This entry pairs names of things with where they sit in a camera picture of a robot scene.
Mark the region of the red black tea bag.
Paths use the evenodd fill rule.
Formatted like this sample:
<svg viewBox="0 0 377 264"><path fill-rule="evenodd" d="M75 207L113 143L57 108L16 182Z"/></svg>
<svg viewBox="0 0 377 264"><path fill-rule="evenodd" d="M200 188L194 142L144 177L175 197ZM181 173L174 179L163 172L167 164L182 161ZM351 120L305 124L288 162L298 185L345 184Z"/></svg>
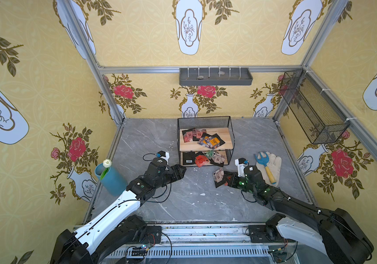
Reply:
<svg viewBox="0 0 377 264"><path fill-rule="evenodd" d="M239 177L238 178L228 178L227 176L226 176L226 172L227 171L224 171L224 173L225 173L225 175L224 175L224 179L225 179L225 182L226 181L235 181L235 180L238 180L238 184L239 184Z"/></svg>

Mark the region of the orange label tea bag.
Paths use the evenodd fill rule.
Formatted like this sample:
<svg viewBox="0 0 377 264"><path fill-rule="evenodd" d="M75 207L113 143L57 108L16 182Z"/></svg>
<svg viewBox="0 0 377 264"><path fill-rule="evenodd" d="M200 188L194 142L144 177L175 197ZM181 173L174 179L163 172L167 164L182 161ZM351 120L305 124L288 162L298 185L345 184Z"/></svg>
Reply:
<svg viewBox="0 0 377 264"><path fill-rule="evenodd" d="M224 145L225 141L223 141L223 139L218 134L209 135L207 133L204 133L198 141L198 144L208 149L217 149L218 147Z"/></svg>

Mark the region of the beige floral tea bag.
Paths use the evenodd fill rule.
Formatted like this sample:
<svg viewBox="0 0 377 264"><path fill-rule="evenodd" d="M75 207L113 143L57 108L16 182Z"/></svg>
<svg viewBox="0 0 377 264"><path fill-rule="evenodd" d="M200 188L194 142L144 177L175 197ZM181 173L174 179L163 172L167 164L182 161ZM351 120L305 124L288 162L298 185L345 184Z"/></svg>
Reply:
<svg viewBox="0 0 377 264"><path fill-rule="evenodd" d="M219 168L218 170L216 170L213 173L213 179L214 179L214 183L215 183L216 188L225 184L224 175L225 175L225 173L224 173L223 168Z"/></svg>

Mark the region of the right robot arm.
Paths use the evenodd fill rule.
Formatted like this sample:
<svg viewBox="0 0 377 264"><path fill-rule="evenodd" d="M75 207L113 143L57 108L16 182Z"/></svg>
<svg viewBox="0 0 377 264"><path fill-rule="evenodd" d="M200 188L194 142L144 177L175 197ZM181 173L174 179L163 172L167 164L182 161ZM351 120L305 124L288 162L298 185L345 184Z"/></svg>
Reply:
<svg viewBox="0 0 377 264"><path fill-rule="evenodd" d="M292 217L319 233L324 250L333 263L363 264L372 259L373 244L347 211L322 209L293 198L266 184L255 166L243 170L242 177L236 172L224 172L228 187L252 194L255 203Z"/></svg>

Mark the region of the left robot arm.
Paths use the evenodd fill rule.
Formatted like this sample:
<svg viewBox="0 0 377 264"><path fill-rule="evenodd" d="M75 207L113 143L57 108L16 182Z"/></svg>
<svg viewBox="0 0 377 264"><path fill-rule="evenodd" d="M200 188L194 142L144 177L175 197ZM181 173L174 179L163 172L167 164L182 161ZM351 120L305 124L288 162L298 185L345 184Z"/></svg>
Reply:
<svg viewBox="0 0 377 264"><path fill-rule="evenodd" d="M134 214L150 202L156 190L184 178L186 167L168 165L154 158L143 175L132 180L126 190L92 221L74 232L66 229L56 239L52 264L97 264L124 244L146 236L147 224Z"/></svg>

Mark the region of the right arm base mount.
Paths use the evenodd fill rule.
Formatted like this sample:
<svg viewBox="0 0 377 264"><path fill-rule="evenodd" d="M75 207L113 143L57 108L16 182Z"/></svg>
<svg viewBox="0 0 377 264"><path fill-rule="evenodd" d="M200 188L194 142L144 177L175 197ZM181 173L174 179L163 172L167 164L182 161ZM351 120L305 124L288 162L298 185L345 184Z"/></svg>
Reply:
<svg viewBox="0 0 377 264"><path fill-rule="evenodd" d="M283 243L284 238L273 225L249 225L247 234L252 243Z"/></svg>

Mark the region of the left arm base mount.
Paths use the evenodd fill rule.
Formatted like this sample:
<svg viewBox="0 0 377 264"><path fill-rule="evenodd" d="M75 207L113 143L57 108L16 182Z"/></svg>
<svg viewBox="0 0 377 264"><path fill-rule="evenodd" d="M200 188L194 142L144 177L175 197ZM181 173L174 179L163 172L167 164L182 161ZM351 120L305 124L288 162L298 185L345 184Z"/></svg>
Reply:
<svg viewBox="0 0 377 264"><path fill-rule="evenodd" d="M160 225L148 225L137 231L129 244L152 244L156 245L161 242L162 227Z"/></svg>

